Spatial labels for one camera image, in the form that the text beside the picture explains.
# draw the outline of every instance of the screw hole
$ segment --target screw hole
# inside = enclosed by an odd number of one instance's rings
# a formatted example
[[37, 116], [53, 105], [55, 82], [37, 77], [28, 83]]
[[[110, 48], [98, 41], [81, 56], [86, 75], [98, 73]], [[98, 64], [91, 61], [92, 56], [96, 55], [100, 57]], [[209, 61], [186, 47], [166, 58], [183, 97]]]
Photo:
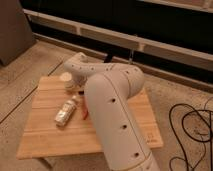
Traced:
[[139, 156], [139, 153], [135, 153], [133, 156], [134, 156], [135, 158], [137, 158], [137, 157]]
[[126, 128], [127, 128], [127, 125], [122, 125], [121, 128], [122, 128], [122, 129], [126, 129]]
[[110, 102], [112, 102], [112, 103], [115, 103], [115, 101], [116, 101], [116, 100], [115, 100], [114, 98], [110, 100]]

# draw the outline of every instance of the bottle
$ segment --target bottle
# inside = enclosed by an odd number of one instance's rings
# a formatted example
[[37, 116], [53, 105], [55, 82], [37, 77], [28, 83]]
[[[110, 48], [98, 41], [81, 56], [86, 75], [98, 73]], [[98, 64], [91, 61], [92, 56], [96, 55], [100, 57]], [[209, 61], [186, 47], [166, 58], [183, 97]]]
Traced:
[[78, 99], [77, 96], [72, 96], [71, 100], [67, 100], [62, 109], [57, 113], [55, 122], [57, 126], [65, 126], [71, 115], [77, 108]]

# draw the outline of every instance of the small object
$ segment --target small object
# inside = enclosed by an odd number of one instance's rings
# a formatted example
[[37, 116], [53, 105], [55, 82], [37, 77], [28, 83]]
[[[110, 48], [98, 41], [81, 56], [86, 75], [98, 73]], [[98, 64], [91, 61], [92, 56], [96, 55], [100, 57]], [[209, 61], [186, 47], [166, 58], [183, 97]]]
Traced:
[[72, 96], [71, 100], [67, 100], [62, 109], [57, 113], [55, 117], [56, 125], [64, 126], [68, 119], [70, 118], [71, 114], [74, 113], [75, 109], [77, 108], [77, 96]]
[[69, 72], [64, 72], [63, 74], [61, 74], [60, 80], [64, 82], [64, 87], [67, 91], [71, 91], [73, 90], [73, 88], [75, 88], [75, 83], [73, 82], [72, 74], [70, 74]]

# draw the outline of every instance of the floor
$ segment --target floor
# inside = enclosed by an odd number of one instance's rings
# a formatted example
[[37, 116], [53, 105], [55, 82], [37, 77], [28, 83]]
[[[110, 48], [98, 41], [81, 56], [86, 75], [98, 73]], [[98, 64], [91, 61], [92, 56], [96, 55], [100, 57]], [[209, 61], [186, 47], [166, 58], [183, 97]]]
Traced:
[[[30, 111], [32, 98], [42, 75], [59, 75], [63, 70], [63, 61], [76, 52], [38, 41], [31, 49], [17, 58], [7, 67], [0, 67], [0, 170], [1, 171], [45, 171], [37, 160], [17, 160], [16, 152], [22, 136], [25, 122]], [[164, 141], [164, 147], [153, 149], [154, 156], [162, 171], [169, 170], [169, 160], [173, 156], [182, 156], [182, 152], [171, 131], [168, 112], [176, 103], [188, 103], [196, 108], [204, 105], [212, 96], [207, 92], [186, 87], [146, 74], [145, 88]], [[175, 122], [178, 133], [182, 133], [180, 122]], [[184, 135], [181, 137], [190, 161], [195, 164], [203, 153], [203, 146], [193, 143]], [[109, 171], [102, 153], [50, 157], [54, 171]], [[208, 171], [209, 148], [204, 161], [197, 171]], [[184, 163], [174, 163], [174, 170], [184, 170]]]

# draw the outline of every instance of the wooden slat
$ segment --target wooden slat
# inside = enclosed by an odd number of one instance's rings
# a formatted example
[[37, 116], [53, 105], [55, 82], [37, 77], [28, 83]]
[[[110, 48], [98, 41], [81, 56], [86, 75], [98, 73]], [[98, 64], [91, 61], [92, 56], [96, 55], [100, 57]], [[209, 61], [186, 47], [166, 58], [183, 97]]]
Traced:
[[[55, 115], [72, 94], [64, 90], [58, 77], [40, 80], [17, 153], [19, 159], [102, 151], [90, 118], [82, 119], [82, 101], [64, 128], [55, 125]], [[148, 145], [161, 147], [163, 141], [146, 91], [128, 103]]]

